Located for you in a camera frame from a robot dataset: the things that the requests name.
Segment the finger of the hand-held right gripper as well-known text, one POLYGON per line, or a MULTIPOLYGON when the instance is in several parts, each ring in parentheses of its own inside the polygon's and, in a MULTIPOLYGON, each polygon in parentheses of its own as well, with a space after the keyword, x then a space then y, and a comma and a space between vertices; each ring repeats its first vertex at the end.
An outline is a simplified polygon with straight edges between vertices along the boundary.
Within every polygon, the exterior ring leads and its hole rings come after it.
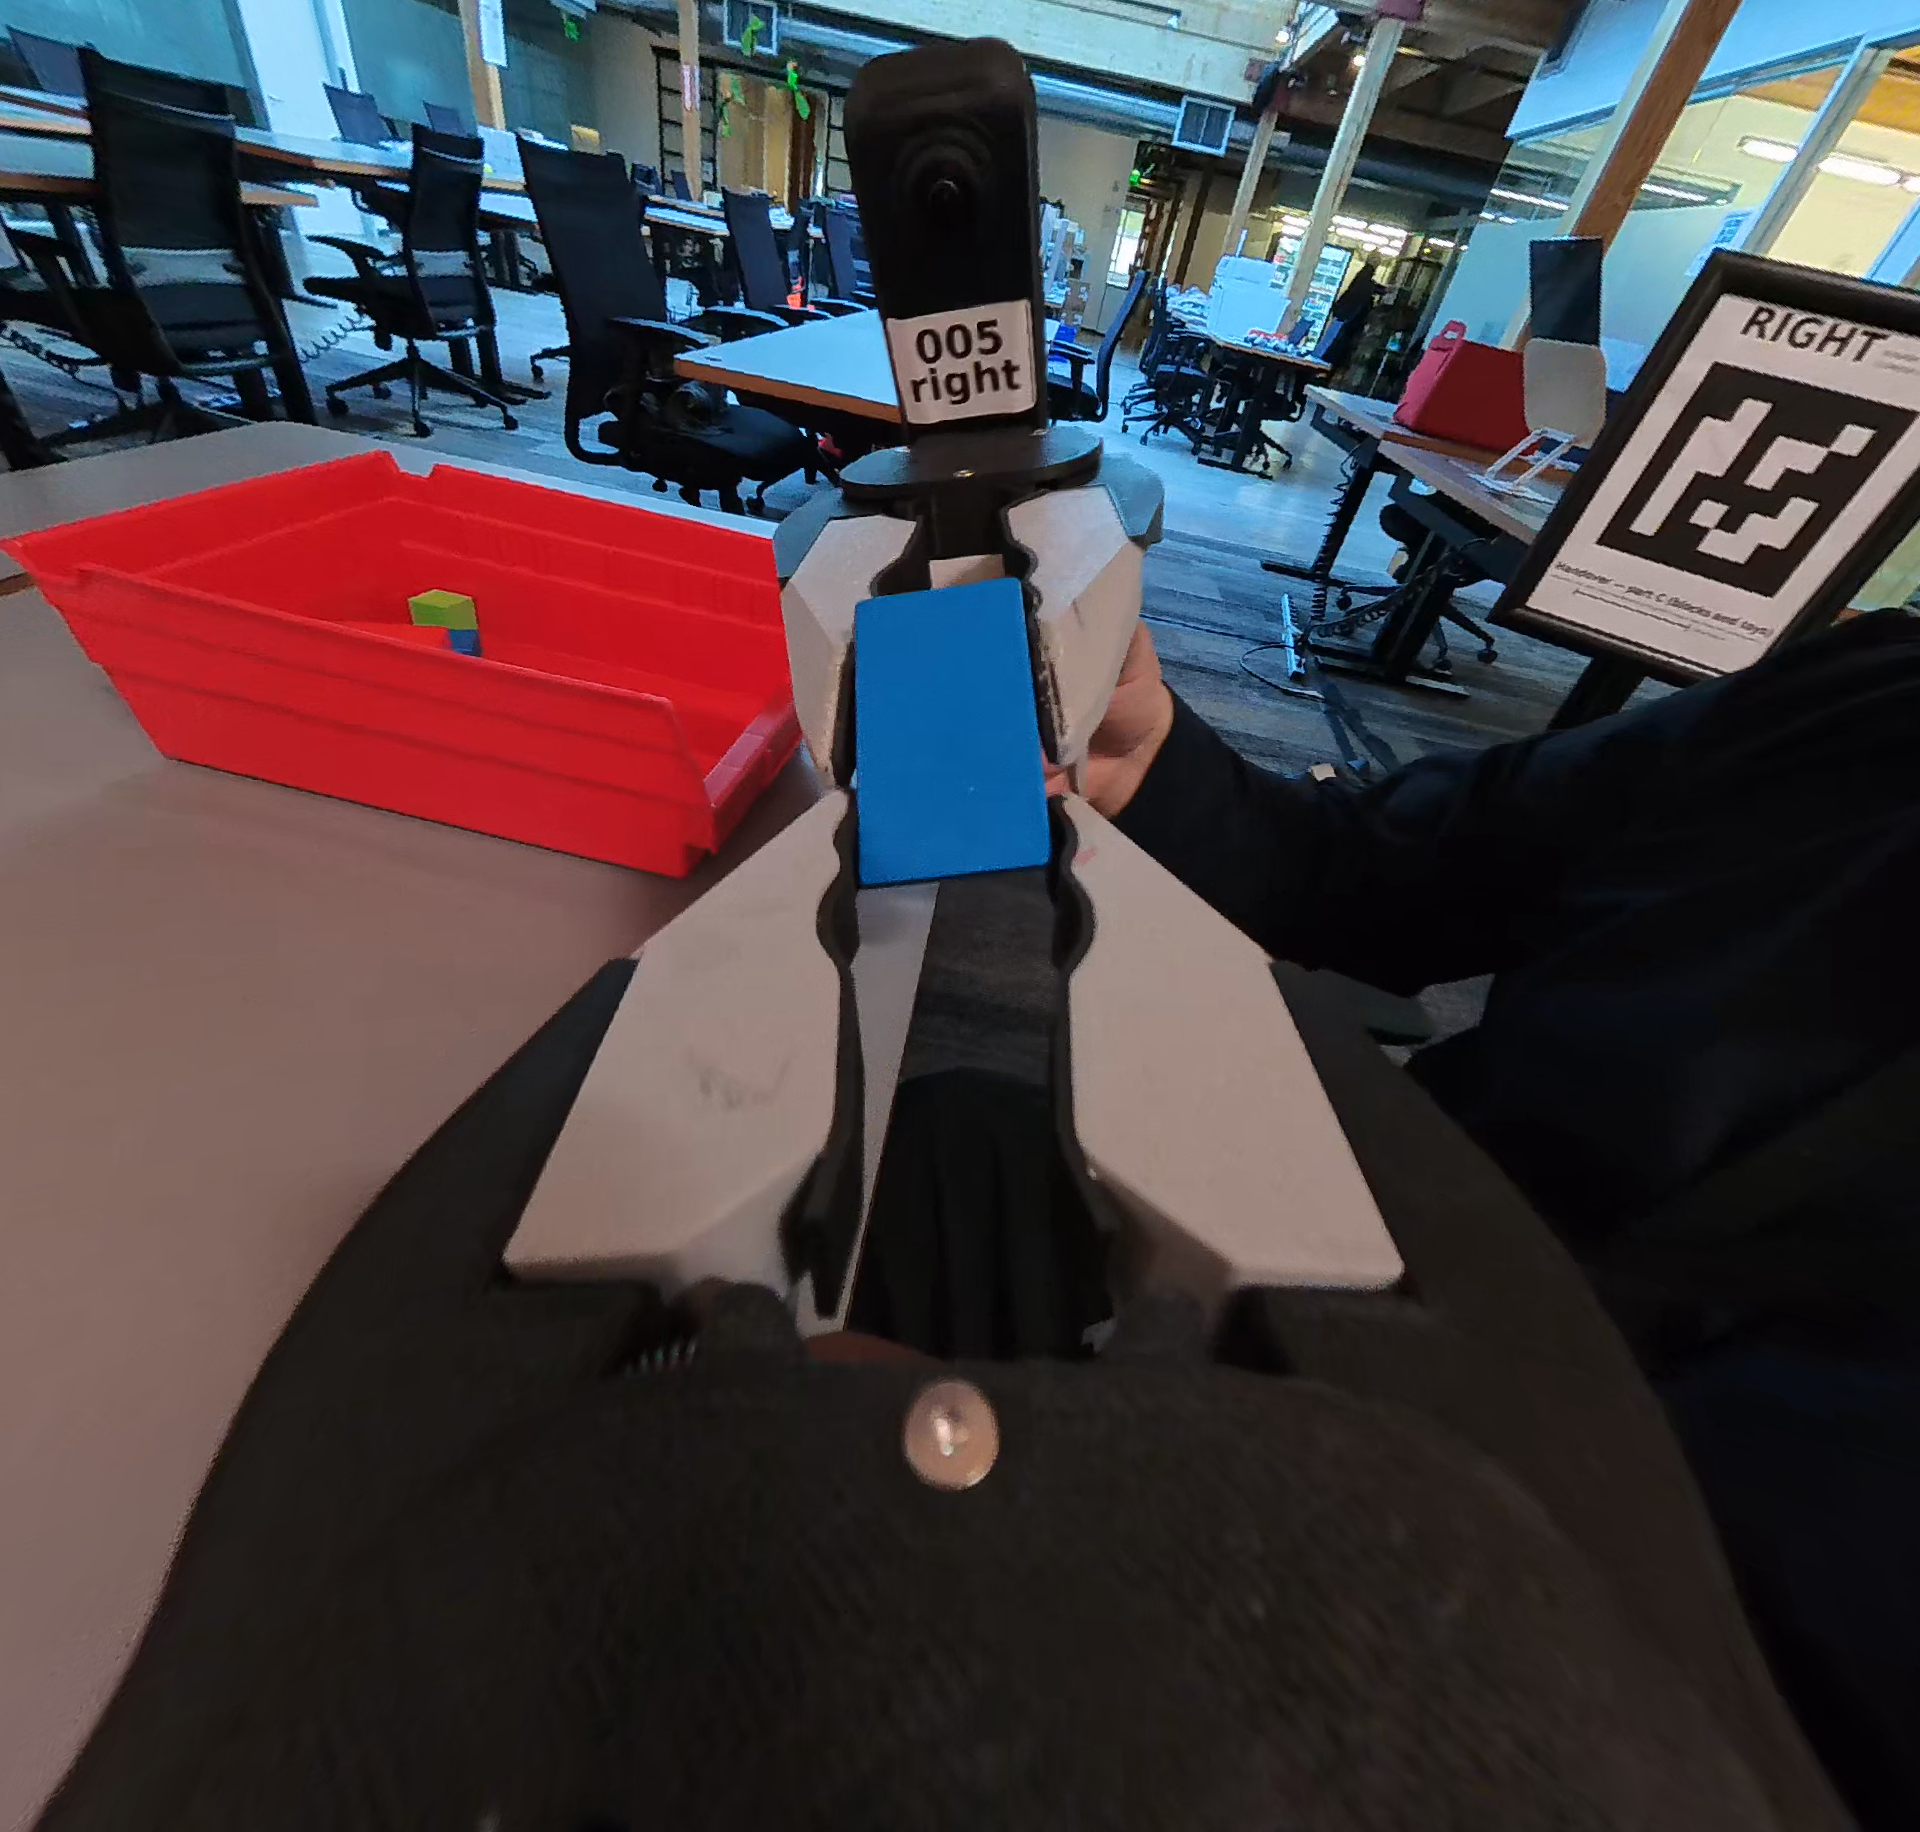
POLYGON ((779 528, 781 618, 792 695, 816 771, 837 789, 853 767, 849 705, 856 609, 904 550, 900 518, 784 518, 779 528))
POLYGON ((1048 759, 1083 779, 1140 623, 1145 546, 1104 480, 1004 513, 1048 759))

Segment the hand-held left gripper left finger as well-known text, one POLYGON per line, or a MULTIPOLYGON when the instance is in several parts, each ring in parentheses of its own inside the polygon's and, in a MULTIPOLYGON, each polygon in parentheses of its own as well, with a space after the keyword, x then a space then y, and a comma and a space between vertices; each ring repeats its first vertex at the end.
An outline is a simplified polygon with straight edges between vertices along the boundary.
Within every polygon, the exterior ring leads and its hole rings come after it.
POLYGON ((851 796, 832 790, 636 952, 503 1252, 524 1280, 633 1277, 673 1296, 766 1286, 826 1330, 860 1211, 851 796))

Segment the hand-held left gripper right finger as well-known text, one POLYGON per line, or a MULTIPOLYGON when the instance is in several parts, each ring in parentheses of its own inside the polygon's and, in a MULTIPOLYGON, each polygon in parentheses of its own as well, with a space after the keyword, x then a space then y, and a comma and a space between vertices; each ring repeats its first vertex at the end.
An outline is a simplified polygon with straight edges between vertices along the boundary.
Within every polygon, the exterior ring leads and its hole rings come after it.
POLYGON ((1066 1147, 1119 1308, 1391 1293, 1404 1259, 1268 959, 1081 796, 1066 909, 1066 1147))

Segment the wide blue block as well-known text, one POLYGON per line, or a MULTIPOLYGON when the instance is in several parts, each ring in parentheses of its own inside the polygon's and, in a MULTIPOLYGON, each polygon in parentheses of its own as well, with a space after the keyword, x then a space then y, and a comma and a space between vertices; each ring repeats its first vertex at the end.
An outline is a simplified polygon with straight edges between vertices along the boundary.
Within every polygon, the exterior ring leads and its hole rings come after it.
POLYGON ((1021 584, 864 600, 853 660, 860 884, 1044 865, 1053 841, 1021 584))

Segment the red plastic bin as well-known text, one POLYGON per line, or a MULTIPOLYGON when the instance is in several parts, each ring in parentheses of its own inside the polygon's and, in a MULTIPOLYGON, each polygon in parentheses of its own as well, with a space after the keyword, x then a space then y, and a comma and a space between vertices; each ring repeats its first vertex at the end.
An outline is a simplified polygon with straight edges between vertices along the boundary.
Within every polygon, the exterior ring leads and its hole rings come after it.
POLYGON ((682 878, 800 746, 773 543, 711 511, 363 452, 5 549, 178 763, 682 878))

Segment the person's right forearm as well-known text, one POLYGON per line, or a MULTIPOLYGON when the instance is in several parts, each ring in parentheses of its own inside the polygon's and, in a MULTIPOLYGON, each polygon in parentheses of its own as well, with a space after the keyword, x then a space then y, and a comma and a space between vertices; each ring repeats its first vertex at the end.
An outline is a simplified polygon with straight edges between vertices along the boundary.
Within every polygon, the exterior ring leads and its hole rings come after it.
POLYGON ((1695 961, 1797 1002, 1917 985, 1917 614, 1378 784, 1266 773, 1173 696, 1117 814, 1262 949, 1419 993, 1695 961))

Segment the person's right hand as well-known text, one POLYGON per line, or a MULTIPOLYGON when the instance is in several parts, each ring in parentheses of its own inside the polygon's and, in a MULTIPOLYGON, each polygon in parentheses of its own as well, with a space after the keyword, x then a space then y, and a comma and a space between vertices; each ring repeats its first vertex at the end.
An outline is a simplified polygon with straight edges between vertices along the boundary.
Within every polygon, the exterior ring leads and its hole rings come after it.
POLYGON ((1074 790, 1101 817, 1117 818, 1155 765, 1170 735, 1173 716, 1173 695, 1155 641, 1140 619, 1087 759, 1076 771, 1051 765, 1047 796, 1054 799, 1074 790))

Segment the white top desk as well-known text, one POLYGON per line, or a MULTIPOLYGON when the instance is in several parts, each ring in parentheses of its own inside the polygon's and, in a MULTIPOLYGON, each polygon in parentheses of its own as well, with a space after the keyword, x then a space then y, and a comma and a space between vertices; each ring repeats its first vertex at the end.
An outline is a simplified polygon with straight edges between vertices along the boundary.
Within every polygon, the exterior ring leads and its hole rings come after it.
POLYGON ((1044 309, 977 289, 904 318, 879 309, 706 346, 688 383, 829 433, 844 451, 1041 433, 1051 423, 1044 309))

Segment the wooden top desk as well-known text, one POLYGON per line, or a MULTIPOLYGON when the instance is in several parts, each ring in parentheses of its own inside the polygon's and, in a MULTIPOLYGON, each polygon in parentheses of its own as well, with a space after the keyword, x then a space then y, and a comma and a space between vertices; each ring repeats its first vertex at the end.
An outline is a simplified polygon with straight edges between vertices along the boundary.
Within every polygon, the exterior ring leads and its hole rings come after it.
POLYGON ((1493 664, 1499 646, 1458 593, 1512 584, 1571 471, 1551 461, 1539 475, 1502 485, 1485 475, 1485 451, 1406 429, 1380 401, 1311 388, 1308 405, 1311 429, 1347 449, 1347 474, 1313 558, 1262 561, 1265 573, 1311 592, 1292 649, 1370 683, 1469 696, 1447 632, 1469 635, 1479 664, 1493 664), (1391 584, 1343 577, 1335 563, 1353 528, 1382 505, 1410 525, 1404 573, 1391 584))

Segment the row of black office chairs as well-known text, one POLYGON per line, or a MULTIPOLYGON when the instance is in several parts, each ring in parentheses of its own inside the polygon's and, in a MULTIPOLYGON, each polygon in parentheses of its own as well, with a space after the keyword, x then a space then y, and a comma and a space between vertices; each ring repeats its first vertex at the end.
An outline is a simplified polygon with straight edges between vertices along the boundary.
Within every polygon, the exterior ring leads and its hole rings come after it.
MULTIPOLYGON (((300 349, 274 292, 241 173, 241 142, 227 113, 167 105, 131 70, 82 54, 93 158, 91 212, 104 245, 104 285, 60 285, 58 251, 31 245, 46 289, 31 310, 66 309, 87 346, 117 371, 178 392, 195 380, 231 380, 243 411, 270 411, 269 380, 297 423, 316 423, 300 349)), ((653 318, 663 305, 641 232, 641 195, 620 156, 524 146, 524 173, 551 257, 568 334, 567 438, 585 464, 653 475, 694 501, 721 498, 743 511, 741 487, 816 475, 812 429, 728 392, 688 383, 675 362, 710 334, 653 318)), ((418 397, 428 380, 516 421, 524 395, 439 371, 425 346, 478 346, 494 333, 494 298, 478 256, 483 160, 477 140, 417 131, 401 214, 401 246, 386 256, 335 240, 352 262, 345 278, 313 277, 311 289, 356 309, 401 346, 401 359, 326 392, 406 380, 418 397)))

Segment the red bag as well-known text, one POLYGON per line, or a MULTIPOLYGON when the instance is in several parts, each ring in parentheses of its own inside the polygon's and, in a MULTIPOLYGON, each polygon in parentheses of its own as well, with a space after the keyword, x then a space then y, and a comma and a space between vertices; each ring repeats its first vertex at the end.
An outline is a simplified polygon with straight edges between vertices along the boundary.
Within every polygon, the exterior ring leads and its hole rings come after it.
POLYGON ((1396 426, 1471 451, 1512 451, 1530 433, 1524 351, 1477 344, 1463 322, 1449 322, 1406 380, 1396 426))

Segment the pale board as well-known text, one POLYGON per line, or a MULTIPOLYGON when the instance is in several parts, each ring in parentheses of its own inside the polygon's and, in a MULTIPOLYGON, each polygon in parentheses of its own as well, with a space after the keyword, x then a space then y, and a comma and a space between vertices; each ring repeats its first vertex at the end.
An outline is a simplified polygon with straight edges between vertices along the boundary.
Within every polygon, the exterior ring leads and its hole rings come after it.
POLYGON ((1574 444, 1592 444, 1610 399, 1603 347, 1534 334, 1522 359, 1527 426, 1574 444))

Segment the black flag panel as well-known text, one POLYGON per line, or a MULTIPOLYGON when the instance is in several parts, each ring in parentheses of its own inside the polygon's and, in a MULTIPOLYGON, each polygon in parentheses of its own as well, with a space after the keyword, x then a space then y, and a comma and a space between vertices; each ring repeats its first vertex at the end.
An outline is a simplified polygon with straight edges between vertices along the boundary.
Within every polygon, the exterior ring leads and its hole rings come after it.
POLYGON ((1529 340, 1598 347, 1606 243, 1536 238, 1529 246, 1529 340))

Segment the black framed marker sign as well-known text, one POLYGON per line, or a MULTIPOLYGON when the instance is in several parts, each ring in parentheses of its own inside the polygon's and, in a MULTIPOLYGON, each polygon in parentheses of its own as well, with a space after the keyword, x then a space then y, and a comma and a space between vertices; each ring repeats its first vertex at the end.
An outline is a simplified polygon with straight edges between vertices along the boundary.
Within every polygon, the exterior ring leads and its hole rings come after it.
POLYGON ((1491 619, 1633 678, 1736 675, 1917 525, 1919 295, 1715 251, 1491 619))

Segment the wooden post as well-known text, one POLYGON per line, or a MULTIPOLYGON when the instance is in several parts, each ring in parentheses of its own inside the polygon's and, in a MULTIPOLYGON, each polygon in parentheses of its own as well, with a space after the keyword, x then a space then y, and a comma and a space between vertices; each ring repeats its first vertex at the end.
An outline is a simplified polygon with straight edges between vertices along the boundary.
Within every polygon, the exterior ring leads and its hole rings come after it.
POLYGON ((1610 246, 1743 0, 1668 0, 1571 193, 1563 236, 1610 246))

